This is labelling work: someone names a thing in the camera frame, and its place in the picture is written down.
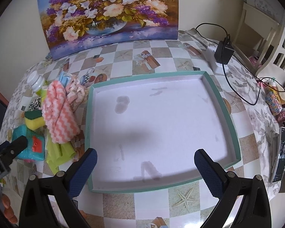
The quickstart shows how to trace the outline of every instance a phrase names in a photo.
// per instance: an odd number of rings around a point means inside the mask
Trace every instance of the phone screen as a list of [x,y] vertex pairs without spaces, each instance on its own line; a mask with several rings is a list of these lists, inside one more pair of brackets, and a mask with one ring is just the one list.
[[280,142],[280,153],[277,163],[277,171],[274,175],[272,182],[278,182],[282,180],[285,170],[285,128],[281,129],[281,142]]

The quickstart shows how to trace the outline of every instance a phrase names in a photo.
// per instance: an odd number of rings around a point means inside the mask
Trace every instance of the checkered tablecloth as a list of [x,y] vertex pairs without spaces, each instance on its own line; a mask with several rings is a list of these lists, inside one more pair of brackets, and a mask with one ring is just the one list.
[[[58,78],[62,66],[69,58],[68,73],[82,77],[93,68],[99,74],[106,74],[109,79],[125,76],[193,70],[200,68],[207,71],[216,84],[221,96],[231,106],[231,118],[235,125],[239,138],[242,160],[234,165],[233,170],[240,177],[253,177],[261,174],[264,178],[269,198],[273,198],[278,192],[279,184],[270,184],[269,177],[271,166],[270,144],[267,139],[267,131],[278,131],[278,125],[271,115],[265,103],[263,92],[256,106],[244,104],[232,91],[226,82],[225,76],[213,73],[209,63],[203,55],[193,56],[184,47],[184,43],[195,47],[201,52],[204,46],[196,39],[185,33],[179,34],[178,40],[142,40],[92,48],[64,57],[52,62],[50,57],[29,69],[8,106],[2,130],[0,143],[7,138],[8,130],[14,129],[23,123],[23,110],[36,99],[36,95],[26,84],[28,75],[37,70],[38,73],[52,81]],[[159,67],[149,70],[142,68],[137,61],[137,55],[147,50],[158,61]],[[101,62],[95,58],[103,57]],[[235,89],[250,102],[254,102],[258,85],[251,75],[235,59],[229,63],[227,77]],[[75,112],[80,129],[85,131],[85,116],[87,104],[81,104]],[[65,170],[71,162],[60,167]],[[15,160],[11,165],[11,173],[6,177],[6,188],[13,190],[14,194],[23,196],[25,184],[31,174],[39,177],[52,176],[47,163],[26,163]],[[65,223],[57,203],[50,197],[53,209],[62,223]],[[88,191],[84,187],[82,193],[76,198],[78,208],[87,213],[87,221],[91,227],[105,228],[133,228],[147,227],[156,217],[162,217],[170,228],[185,227],[186,224],[202,224],[218,199],[211,196],[204,180],[189,184],[144,193],[129,194],[100,194]],[[231,214],[234,217],[237,200]]]

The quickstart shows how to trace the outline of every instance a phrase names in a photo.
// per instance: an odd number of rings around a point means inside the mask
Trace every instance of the pink cloth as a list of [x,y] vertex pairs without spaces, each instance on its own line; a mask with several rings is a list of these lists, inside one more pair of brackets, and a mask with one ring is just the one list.
[[72,76],[71,81],[66,86],[66,93],[66,98],[71,106],[71,109],[73,112],[75,112],[85,97],[84,87],[80,84],[77,76]]
[[41,108],[53,143],[67,143],[80,133],[66,91],[59,81],[53,81],[49,85]]

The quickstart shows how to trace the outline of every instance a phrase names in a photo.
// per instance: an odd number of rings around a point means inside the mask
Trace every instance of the blue textured grip pad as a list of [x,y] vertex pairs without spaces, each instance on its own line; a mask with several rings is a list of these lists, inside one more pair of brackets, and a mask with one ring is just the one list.
[[69,191],[68,194],[71,198],[79,196],[81,190],[83,189],[87,179],[91,175],[95,165],[97,163],[97,152],[93,149],[81,166],[77,169],[76,173],[69,181]]
[[204,155],[202,155],[201,149],[197,150],[194,154],[194,163],[202,178],[204,179],[207,187],[209,188],[212,196],[221,199],[224,194],[224,182],[210,165],[211,162],[209,162],[209,159],[207,160]]

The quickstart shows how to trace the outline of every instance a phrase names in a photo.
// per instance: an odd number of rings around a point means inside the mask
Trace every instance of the power adapter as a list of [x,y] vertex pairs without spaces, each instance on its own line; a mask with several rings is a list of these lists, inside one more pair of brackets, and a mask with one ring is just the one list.
[[224,65],[228,64],[228,62],[230,61],[234,53],[234,49],[231,46],[231,43],[232,42],[230,40],[230,35],[225,37],[224,41],[219,42],[218,47],[214,53],[214,58],[217,63],[221,63]]

